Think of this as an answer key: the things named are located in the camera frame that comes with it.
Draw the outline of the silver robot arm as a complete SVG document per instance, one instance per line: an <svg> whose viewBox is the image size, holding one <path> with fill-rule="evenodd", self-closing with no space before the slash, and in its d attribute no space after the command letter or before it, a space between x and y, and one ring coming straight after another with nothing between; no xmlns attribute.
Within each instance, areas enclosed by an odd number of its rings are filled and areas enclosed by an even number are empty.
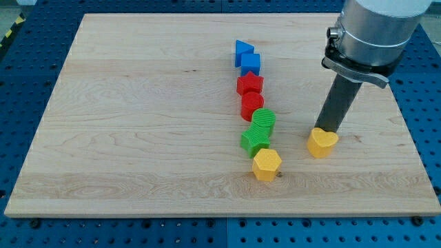
<svg viewBox="0 0 441 248"><path fill-rule="evenodd" d="M342 84L384 88L432 0L346 0L327 30L322 66Z"/></svg>

